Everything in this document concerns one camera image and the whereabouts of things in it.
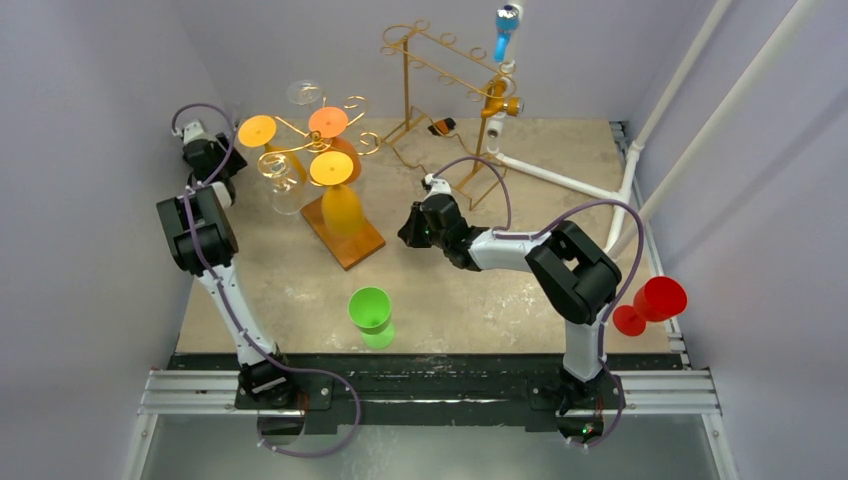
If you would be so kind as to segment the yellow goblet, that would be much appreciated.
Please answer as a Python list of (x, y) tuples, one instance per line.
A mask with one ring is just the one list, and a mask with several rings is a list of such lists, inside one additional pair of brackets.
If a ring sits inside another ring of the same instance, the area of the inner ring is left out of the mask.
[(325, 225), (340, 237), (357, 234), (365, 226), (365, 216), (357, 193), (344, 181), (353, 170), (351, 159), (339, 151), (318, 154), (309, 168), (310, 180), (324, 189), (321, 212)]
[(274, 146), (277, 121), (269, 115), (256, 115), (245, 120), (237, 131), (238, 141), (248, 148), (262, 148), (257, 169), (264, 177), (281, 183), (285, 178), (303, 184), (306, 171), (293, 150)]

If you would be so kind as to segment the gold scroll glass rack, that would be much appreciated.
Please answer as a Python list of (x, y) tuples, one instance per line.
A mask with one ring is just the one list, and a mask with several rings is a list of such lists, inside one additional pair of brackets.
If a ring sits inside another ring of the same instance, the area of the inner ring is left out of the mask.
[(340, 107), (332, 106), (321, 86), (311, 80), (294, 82), (286, 96), (311, 110), (304, 129), (280, 116), (257, 115), (250, 119), (253, 127), (242, 124), (239, 141), (264, 149), (257, 170), (277, 192), (291, 193), (308, 184), (321, 190), (317, 199), (300, 201), (297, 212), (347, 271), (385, 245), (353, 188), (362, 174), (362, 158), (376, 153), (382, 141), (365, 131), (360, 134), (359, 143), (365, 148), (361, 151), (344, 138), (368, 110), (362, 96), (349, 96)]

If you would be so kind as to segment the yellow goblet front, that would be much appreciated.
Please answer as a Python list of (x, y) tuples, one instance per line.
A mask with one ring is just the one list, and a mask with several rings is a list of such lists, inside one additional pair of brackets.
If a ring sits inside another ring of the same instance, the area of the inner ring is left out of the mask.
[(340, 237), (357, 234), (365, 226), (365, 216), (357, 193), (344, 181), (353, 170), (351, 159), (339, 151), (318, 154), (309, 168), (310, 180), (324, 189), (321, 212), (325, 225)]

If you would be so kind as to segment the green plastic goblet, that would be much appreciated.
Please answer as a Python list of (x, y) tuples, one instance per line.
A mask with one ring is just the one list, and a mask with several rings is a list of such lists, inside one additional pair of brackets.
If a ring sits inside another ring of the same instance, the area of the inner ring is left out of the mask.
[(356, 290), (349, 299), (347, 311), (367, 347), (381, 350), (392, 343), (395, 336), (392, 303), (384, 290), (377, 287)]

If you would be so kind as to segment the tall clear flute glass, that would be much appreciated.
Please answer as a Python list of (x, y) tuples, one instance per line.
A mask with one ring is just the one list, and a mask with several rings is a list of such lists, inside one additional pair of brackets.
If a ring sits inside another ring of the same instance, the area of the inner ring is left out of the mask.
[(286, 98), (294, 105), (314, 106), (325, 104), (323, 88), (312, 80), (298, 80), (289, 85), (286, 90)]

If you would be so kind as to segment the gold rectangular wire rack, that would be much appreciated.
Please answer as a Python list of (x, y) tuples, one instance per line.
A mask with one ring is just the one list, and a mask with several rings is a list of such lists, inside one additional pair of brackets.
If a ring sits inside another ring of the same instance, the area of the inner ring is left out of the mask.
[(427, 111), (412, 102), (411, 72), (424, 70), (435, 75), (437, 82), (445, 87), (458, 86), (465, 90), (469, 101), (479, 107), (478, 130), (475, 144), (470, 145), (456, 132), (456, 129), (446, 138), (458, 143), (462, 152), (478, 158), (489, 160), (496, 165), (496, 172), (507, 173), (505, 164), (495, 158), (494, 144), (499, 139), (496, 123), (507, 116), (496, 114), (489, 119), (480, 117), (484, 105), (484, 90), (487, 83), (501, 75), (509, 77), (515, 84), (509, 95), (517, 95), (517, 83), (513, 79), (515, 63), (496, 63), (488, 52), (481, 47), (463, 50), (457, 46), (457, 37), (449, 32), (439, 35), (430, 32), (427, 20), (417, 20), (411, 24), (394, 24), (385, 28), (381, 34), (383, 45), (381, 53), (385, 56), (396, 56), (402, 60), (402, 89), (403, 117), (402, 120), (388, 133), (380, 137), (380, 142), (387, 147), (395, 158), (409, 170), (418, 170), (424, 174), (427, 168), (419, 161), (413, 162), (404, 157), (399, 144), (418, 127), (428, 127), (437, 121)]

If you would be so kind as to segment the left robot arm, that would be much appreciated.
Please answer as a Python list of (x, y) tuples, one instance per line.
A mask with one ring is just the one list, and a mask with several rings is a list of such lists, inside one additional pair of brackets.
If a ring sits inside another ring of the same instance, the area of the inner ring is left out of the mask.
[(182, 158), (191, 174), (183, 194), (156, 204), (170, 254), (215, 302), (236, 345), (240, 393), (275, 409), (287, 408), (297, 399), (298, 382), (278, 367), (279, 349), (259, 326), (236, 271), (239, 247), (225, 212), (235, 200), (225, 160), (230, 143), (197, 122), (175, 135), (182, 140)]

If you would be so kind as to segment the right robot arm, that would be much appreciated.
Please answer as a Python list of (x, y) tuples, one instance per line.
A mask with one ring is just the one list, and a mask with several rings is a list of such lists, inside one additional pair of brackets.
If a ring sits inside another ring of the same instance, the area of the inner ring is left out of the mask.
[(410, 248), (440, 249), (461, 270), (532, 274), (565, 322), (561, 392), (569, 404), (584, 407), (601, 391), (598, 375), (602, 372), (603, 354), (598, 315), (614, 302), (622, 272), (568, 218), (591, 207), (613, 203), (587, 202), (540, 231), (507, 233), (469, 224), (452, 195), (430, 193), (412, 204), (398, 237)]

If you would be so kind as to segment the small orange black object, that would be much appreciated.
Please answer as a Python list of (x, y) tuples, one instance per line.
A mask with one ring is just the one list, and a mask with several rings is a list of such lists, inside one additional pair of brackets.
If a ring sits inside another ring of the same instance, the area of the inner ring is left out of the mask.
[(447, 117), (435, 122), (432, 122), (427, 130), (434, 136), (447, 136), (456, 128), (456, 121), (453, 118)]

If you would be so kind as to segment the orange pipe fitting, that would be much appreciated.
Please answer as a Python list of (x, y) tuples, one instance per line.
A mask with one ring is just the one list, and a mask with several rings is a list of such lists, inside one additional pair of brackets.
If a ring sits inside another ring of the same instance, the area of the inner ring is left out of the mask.
[(524, 111), (524, 102), (520, 97), (509, 95), (515, 87), (514, 82), (505, 76), (498, 75), (490, 80), (484, 90), (484, 105), (480, 112), (482, 119), (489, 119), (496, 114), (518, 117)]

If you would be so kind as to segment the red plastic goblet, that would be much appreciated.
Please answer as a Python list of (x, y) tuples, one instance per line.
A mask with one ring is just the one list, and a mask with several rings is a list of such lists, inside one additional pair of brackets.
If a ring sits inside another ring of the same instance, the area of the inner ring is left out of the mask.
[(613, 325), (625, 336), (638, 337), (650, 323), (660, 323), (685, 311), (688, 295), (684, 287), (668, 276), (655, 276), (634, 295), (631, 305), (613, 312)]

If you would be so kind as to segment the white pvc pipe frame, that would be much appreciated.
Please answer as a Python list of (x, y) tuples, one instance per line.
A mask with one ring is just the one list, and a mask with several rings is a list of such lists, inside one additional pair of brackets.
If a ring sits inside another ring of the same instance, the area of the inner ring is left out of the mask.
[(795, 270), (838, 240), (826, 55), (843, 1), (703, 1), (631, 119), (625, 164), (646, 256)]

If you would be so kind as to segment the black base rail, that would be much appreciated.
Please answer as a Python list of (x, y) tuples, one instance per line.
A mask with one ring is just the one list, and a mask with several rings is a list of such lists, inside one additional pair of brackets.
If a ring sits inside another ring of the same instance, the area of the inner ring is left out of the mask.
[(251, 398), (230, 355), (174, 356), (149, 377), (143, 414), (286, 418), (310, 434), (340, 426), (507, 426), (590, 432), (625, 415), (710, 415), (709, 372), (674, 354), (614, 354), (587, 392), (565, 384), (555, 354), (294, 354), (290, 382)]

